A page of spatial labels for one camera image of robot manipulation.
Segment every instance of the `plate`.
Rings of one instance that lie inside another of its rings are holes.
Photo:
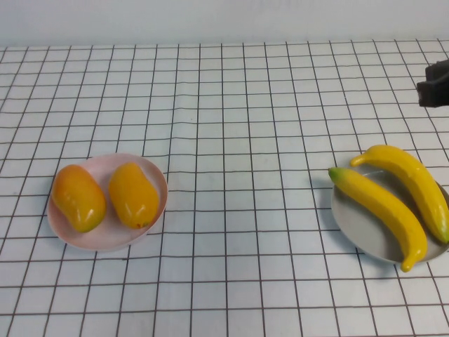
[[[411,194],[402,182],[390,172],[372,167],[358,168],[359,173],[395,194],[424,224],[420,212]],[[438,184],[446,202],[448,193]],[[388,227],[371,212],[334,186],[331,209],[335,221],[344,235],[365,253],[390,263],[400,263],[403,254],[398,241]],[[423,225],[427,236],[427,254],[420,262],[427,262],[440,256],[449,249],[449,244],[437,241],[427,226]]]
[[[123,225],[115,213],[109,198],[107,186],[113,172],[122,164],[134,161],[156,188],[159,208],[153,221],[144,228],[133,230]],[[103,221],[87,233],[77,232],[50,198],[47,208],[48,222],[54,233],[65,243],[89,251],[111,251],[121,249],[135,242],[151,230],[160,218],[167,203],[167,182],[156,165],[133,154],[114,153],[93,157],[79,164],[84,167],[100,185],[107,200],[107,212]]]

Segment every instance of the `plastic fruit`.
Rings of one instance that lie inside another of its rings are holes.
[[[449,208],[427,168],[411,154],[391,145],[375,145],[351,160],[351,166],[370,164],[393,173],[416,202],[424,223],[441,242],[449,242]]]
[[[58,172],[51,199],[78,232],[93,230],[106,214],[103,191],[91,174],[79,165],[68,165]]]
[[[133,229],[147,227],[158,211],[157,191],[134,162],[119,166],[112,174],[109,196],[120,221]]]
[[[329,176],[343,193],[366,207],[391,230],[404,255],[403,272],[409,272],[426,256],[426,234],[415,214],[401,200],[349,168],[330,168]]]

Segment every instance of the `orange mango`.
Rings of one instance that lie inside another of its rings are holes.
[[[156,188],[134,162],[119,166],[112,174],[109,196],[120,221],[130,228],[147,227],[157,214]]]
[[[86,169],[68,165],[58,172],[53,182],[51,199],[78,232],[89,232],[106,215],[106,197]]]

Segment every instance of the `black object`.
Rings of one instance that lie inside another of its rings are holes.
[[[426,68],[426,81],[416,85],[421,107],[449,105],[449,60]]]

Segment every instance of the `banana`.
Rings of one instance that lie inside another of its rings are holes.
[[[390,171],[415,200],[425,225],[439,241],[449,242],[449,208],[438,184],[411,154],[390,145],[375,145],[351,160],[351,166],[370,164]]]
[[[396,196],[350,168],[332,167],[330,179],[343,193],[377,216],[397,238],[404,259],[403,272],[410,271],[427,252],[427,238],[415,214]]]

